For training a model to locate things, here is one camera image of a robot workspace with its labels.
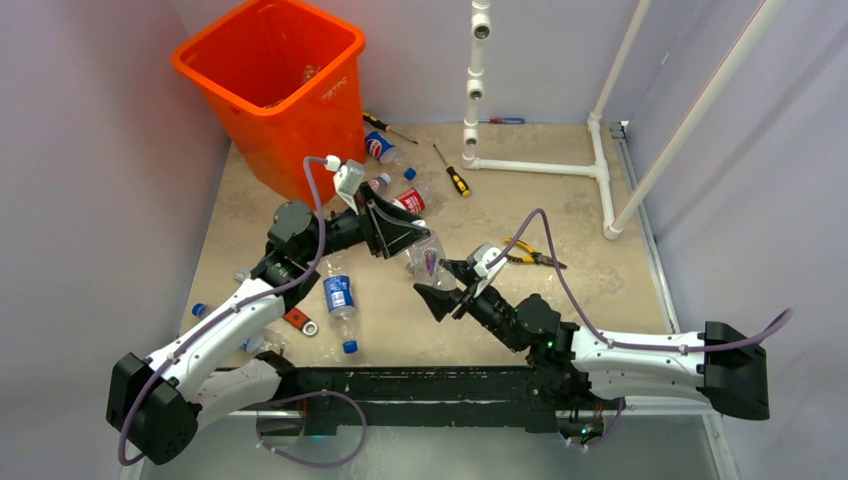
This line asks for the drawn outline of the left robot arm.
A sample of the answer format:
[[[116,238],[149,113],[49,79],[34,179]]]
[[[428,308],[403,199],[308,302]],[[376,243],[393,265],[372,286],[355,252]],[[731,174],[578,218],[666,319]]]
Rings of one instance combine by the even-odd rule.
[[[168,345],[143,357],[128,353],[114,364],[106,420],[120,434],[120,465],[163,464],[185,449],[211,415],[200,390],[212,372],[308,295],[325,255],[364,243],[373,256],[390,259],[430,235],[423,219],[367,184],[358,187],[351,207],[330,218],[303,201],[280,205],[264,255],[228,300]]]

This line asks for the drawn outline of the purple label front bottle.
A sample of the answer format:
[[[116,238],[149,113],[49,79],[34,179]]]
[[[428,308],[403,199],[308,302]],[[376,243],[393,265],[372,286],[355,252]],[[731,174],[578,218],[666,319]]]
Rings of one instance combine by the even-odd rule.
[[[406,253],[406,270],[412,275],[415,283],[443,291],[456,287],[454,276],[441,265],[441,261],[445,259],[445,251],[434,231],[429,237],[413,244]]]

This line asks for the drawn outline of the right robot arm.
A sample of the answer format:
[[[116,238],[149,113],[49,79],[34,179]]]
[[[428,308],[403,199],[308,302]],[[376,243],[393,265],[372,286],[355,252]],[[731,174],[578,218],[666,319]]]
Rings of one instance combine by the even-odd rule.
[[[413,288],[437,321],[471,316],[528,364],[555,377],[555,391],[576,407],[628,396],[703,402],[725,416],[770,418],[767,354],[759,342],[722,322],[671,335],[592,332],[562,320],[534,293],[513,306],[464,261],[445,261],[462,288]]]

